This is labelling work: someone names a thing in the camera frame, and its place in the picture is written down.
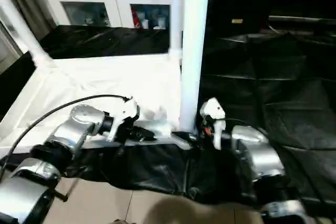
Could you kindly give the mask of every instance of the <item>curtain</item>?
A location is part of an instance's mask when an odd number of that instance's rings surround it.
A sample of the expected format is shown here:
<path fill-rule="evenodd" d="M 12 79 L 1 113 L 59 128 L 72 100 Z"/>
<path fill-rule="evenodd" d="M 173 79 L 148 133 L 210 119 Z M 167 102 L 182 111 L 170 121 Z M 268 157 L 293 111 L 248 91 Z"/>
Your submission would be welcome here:
<path fill-rule="evenodd" d="M 38 40 L 55 27 L 55 23 L 45 14 L 38 0 L 12 0 L 12 2 Z"/>

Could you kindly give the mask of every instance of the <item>black cloth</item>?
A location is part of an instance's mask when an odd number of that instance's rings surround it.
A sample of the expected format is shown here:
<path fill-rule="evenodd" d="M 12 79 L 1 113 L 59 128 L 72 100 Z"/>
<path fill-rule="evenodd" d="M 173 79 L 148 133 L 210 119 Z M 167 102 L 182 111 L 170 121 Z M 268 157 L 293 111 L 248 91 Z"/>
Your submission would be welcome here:
<path fill-rule="evenodd" d="M 311 17 L 336 19 L 336 7 L 329 3 L 335 0 L 209 0 L 207 28 L 218 36 L 233 36 L 258 33 L 261 27 L 269 29 L 309 30 L 315 33 L 334 31 L 331 22 L 327 26 L 319 22 L 275 21 L 269 16 Z"/>
<path fill-rule="evenodd" d="M 241 41 L 206 36 L 199 105 L 217 97 L 228 118 L 263 127 L 308 212 L 336 216 L 335 41 L 288 34 L 235 39 Z M 169 35 L 59 26 L 41 44 L 53 58 L 151 54 L 167 52 Z M 24 55 L 0 76 L 8 94 L 3 114 L 34 71 L 29 58 Z M 116 151 L 82 150 L 67 174 L 205 204 L 255 205 L 251 188 L 237 176 L 236 162 L 227 151 L 184 151 L 175 145 L 128 147 L 122 156 Z M 25 156 L 14 155 L 11 167 Z"/>

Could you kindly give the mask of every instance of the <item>white object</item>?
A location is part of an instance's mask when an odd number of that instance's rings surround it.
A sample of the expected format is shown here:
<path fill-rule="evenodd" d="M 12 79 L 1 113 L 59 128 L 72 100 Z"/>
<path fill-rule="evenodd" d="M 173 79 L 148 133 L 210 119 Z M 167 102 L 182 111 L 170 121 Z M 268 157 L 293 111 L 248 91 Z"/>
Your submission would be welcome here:
<path fill-rule="evenodd" d="M 203 118 L 207 115 L 211 116 L 212 119 L 217 120 L 225 118 L 225 111 L 215 97 L 212 97 L 202 105 L 200 114 Z"/>
<path fill-rule="evenodd" d="M 172 0 L 170 6 L 170 48 L 173 50 L 182 49 L 182 6 L 182 0 Z"/>
<path fill-rule="evenodd" d="M 180 130 L 193 132 L 208 0 L 185 0 Z"/>
<path fill-rule="evenodd" d="M 118 111 L 116 112 L 118 116 L 116 116 L 113 119 L 111 131 L 107 137 L 108 142 L 112 142 L 114 140 L 117 130 L 120 124 L 124 122 L 125 118 L 128 118 L 128 117 L 134 118 L 137 114 L 137 111 L 138 111 L 138 105 L 135 102 L 134 98 L 125 102 L 123 106 L 118 107 Z"/>
<path fill-rule="evenodd" d="M 149 20 L 144 19 L 143 21 L 141 21 L 141 25 L 142 25 L 143 29 L 148 29 L 149 28 Z"/>
<path fill-rule="evenodd" d="M 52 59 L 44 52 L 39 42 L 36 40 L 32 31 L 21 17 L 11 0 L 0 0 L 5 15 L 11 20 L 13 27 L 20 34 L 21 39 L 28 46 L 30 53 L 33 55 L 33 61 L 36 67 L 50 67 Z"/>
<path fill-rule="evenodd" d="M 159 27 L 162 27 L 162 29 L 166 29 L 166 17 L 165 16 L 159 16 L 158 17 L 158 21 L 157 21 L 157 24 Z"/>
<path fill-rule="evenodd" d="M 213 144 L 217 150 L 222 149 L 222 132 L 225 130 L 225 128 L 226 128 L 226 122 L 224 120 L 217 120 L 214 123 L 215 134 Z"/>

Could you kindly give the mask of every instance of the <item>tile floor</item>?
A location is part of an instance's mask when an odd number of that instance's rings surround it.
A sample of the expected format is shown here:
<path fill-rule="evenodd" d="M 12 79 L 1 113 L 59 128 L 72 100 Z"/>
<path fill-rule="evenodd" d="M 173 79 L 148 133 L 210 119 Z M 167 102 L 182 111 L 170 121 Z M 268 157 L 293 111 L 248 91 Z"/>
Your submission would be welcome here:
<path fill-rule="evenodd" d="M 65 194 L 73 181 L 62 179 L 58 190 Z M 116 219 L 136 224 L 263 223 L 257 212 L 237 204 L 206 206 L 183 197 L 79 180 L 66 203 L 55 199 L 44 224 L 109 224 Z"/>

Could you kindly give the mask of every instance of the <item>black cable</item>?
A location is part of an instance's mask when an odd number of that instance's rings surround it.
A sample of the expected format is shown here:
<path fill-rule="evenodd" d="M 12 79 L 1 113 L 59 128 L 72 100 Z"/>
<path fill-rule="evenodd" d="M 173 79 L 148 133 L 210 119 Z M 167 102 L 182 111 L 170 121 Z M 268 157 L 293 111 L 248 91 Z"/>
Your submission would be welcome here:
<path fill-rule="evenodd" d="M 113 97 L 113 98 L 121 98 L 122 100 L 124 100 L 124 102 L 127 102 L 129 101 L 130 99 L 127 98 L 127 97 L 123 97 L 121 95 L 114 95 L 114 94 L 97 94 L 97 95 L 92 95 L 90 97 L 84 97 L 84 98 L 80 98 L 80 99 L 77 99 L 77 100 L 74 100 L 74 101 L 71 101 L 71 102 L 68 102 L 68 103 L 65 103 L 59 107 L 56 107 L 54 108 L 53 110 L 50 110 L 48 113 L 44 114 L 43 116 L 41 116 L 40 118 L 38 118 L 34 123 L 32 123 L 19 137 L 18 139 L 13 143 L 13 145 L 11 146 L 11 149 L 9 150 L 9 152 L 7 153 L 7 156 L 5 158 L 5 162 L 3 164 L 3 166 L 1 167 L 1 170 L 0 170 L 0 182 L 2 181 L 3 179 L 3 176 L 5 174 L 5 169 L 6 169 L 6 166 L 11 158 L 11 156 L 13 155 L 14 153 L 14 150 L 15 148 L 17 147 L 17 145 L 20 143 L 20 141 L 23 139 L 23 137 L 29 132 L 31 131 L 32 128 L 34 128 L 38 123 L 40 123 L 42 120 L 44 120 L 45 118 L 47 118 L 48 116 L 50 116 L 51 114 L 67 107 L 67 106 L 70 106 L 70 105 L 73 105 L 75 103 L 78 103 L 78 102 L 82 102 L 82 101 L 86 101 L 86 100 L 90 100 L 90 99 L 95 99 L 95 98 L 101 98 L 101 97 Z"/>
<path fill-rule="evenodd" d="M 260 127 L 254 127 L 254 125 L 251 125 L 250 123 L 248 123 L 247 121 L 244 121 L 244 120 L 241 120 L 241 119 L 236 119 L 236 118 L 227 118 L 225 119 L 225 121 L 234 121 L 234 122 L 240 122 L 240 123 L 243 123 L 243 124 L 246 124 L 248 126 L 251 126 L 255 129 L 260 129 L 262 130 L 263 133 L 266 133 L 267 132 L 260 128 Z M 332 215 L 330 213 L 330 208 L 328 206 L 328 204 L 326 203 L 326 201 L 323 199 L 322 195 L 319 193 L 319 191 L 317 190 L 314 182 L 312 181 L 311 177 L 309 176 L 309 174 L 306 172 L 306 170 L 304 169 L 304 167 L 302 166 L 302 164 L 299 162 L 299 160 L 293 155 L 292 152 L 290 152 L 286 147 L 284 146 L 281 146 L 280 144 L 278 144 L 277 142 L 275 141 L 272 141 L 272 144 L 273 145 L 276 145 L 278 148 L 282 148 L 283 150 L 286 150 L 287 153 L 289 153 L 289 155 L 292 157 L 292 159 L 295 161 L 295 163 L 297 164 L 297 166 L 299 167 L 299 169 L 301 170 L 301 172 L 304 174 L 304 176 L 306 177 L 308 183 L 310 184 L 312 190 L 314 191 L 315 195 L 317 196 L 317 198 L 320 200 L 321 204 L 323 204 L 326 209 L 327 209 L 327 212 L 328 212 L 328 215 L 329 215 L 329 219 L 331 221 L 332 224 L 336 224 L 335 220 L 332 218 Z"/>

